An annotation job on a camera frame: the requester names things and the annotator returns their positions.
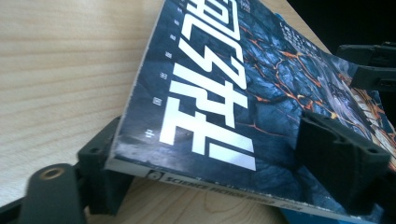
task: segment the black plastic bracket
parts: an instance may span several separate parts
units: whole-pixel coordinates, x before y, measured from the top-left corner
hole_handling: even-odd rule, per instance
[[[383,148],[337,120],[312,112],[302,116],[296,157],[351,215],[372,211],[377,179],[385,175],[390,160]]]
[[[396,91],[396,43],[343,45],[338,57],[359,65],[351,87],[369,91]]]
[[[78,163],[54,164],[31,176],[26,196],[0,208],[0,223],[86,223],[91,214],[116,215],[134,177],[105,169],[120,118],[78,152]]]

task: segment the light wood surface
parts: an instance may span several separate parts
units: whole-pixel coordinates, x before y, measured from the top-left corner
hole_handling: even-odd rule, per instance
[[[324,49],[286,0],[266,0]],[[128,98],[162,1],[0,1],[0,206],[76,153]],[[274,208],[139,179],[91,223],[285,223]]]

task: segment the book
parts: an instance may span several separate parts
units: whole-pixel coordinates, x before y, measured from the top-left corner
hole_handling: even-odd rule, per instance
[[[280,211],[289,224],[351,224],[351,222],[335,220],[327,217],[317,217],[285,208],[281,208]]]
[[[380,207],[349,216],[294,157],[303,111],[337,119],[394,153],[378,92],[349,87],[356,70],[258,0],[165,0],[106,168],[378,222]]]

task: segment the wooden table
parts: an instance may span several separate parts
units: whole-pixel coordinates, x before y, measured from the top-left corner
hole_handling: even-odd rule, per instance
[[[286,0],[265,0],[324,46]],[[120,115],[162,1],[0,1],[0,206]],[[285,223],[275,208],[138,179],[91,223]]]

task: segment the dark background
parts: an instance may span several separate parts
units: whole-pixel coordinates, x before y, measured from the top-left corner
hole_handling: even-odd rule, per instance
[[[396,9],[390,0],[288,0],[335,54],[340,45],[380,45],[396,42]],[[380,92],[383,106],[396,124],[396,93]]]

